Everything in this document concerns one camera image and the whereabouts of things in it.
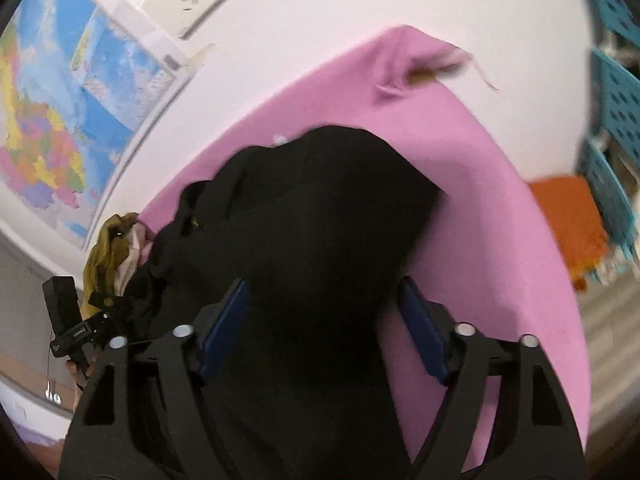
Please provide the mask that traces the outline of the left hand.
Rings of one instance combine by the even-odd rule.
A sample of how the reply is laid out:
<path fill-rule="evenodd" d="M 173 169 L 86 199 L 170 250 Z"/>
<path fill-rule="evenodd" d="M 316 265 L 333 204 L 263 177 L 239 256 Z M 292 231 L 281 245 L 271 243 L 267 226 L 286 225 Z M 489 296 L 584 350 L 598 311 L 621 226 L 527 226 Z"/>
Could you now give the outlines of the left hand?
<path fill-rule="evenodd" d="M 73 360 L 67 360 L 65 365 L 76 384 L 77 391 L 79 393 L 83 393 L 91 375 L 96 369 L 96 361 L 92 360 L 85 370 L 79 367 Z"/>

